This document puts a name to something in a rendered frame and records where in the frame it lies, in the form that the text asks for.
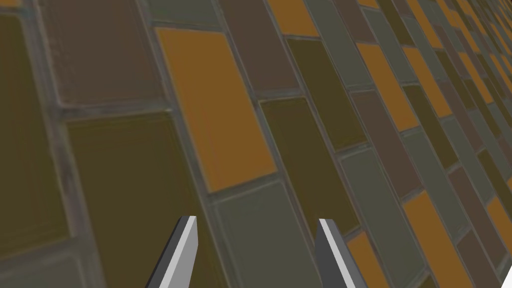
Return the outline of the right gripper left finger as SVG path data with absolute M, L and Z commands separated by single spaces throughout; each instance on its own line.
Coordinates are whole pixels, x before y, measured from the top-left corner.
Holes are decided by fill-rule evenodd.
M 145 288 L 189 288 L 198 249 L 197 218 L 181 216 Z

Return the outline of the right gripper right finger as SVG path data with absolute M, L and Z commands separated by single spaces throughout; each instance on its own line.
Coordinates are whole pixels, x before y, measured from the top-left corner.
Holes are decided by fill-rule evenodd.
M 314 251 L 322 288 L 368 288 L 333 219 L 318 219 Z

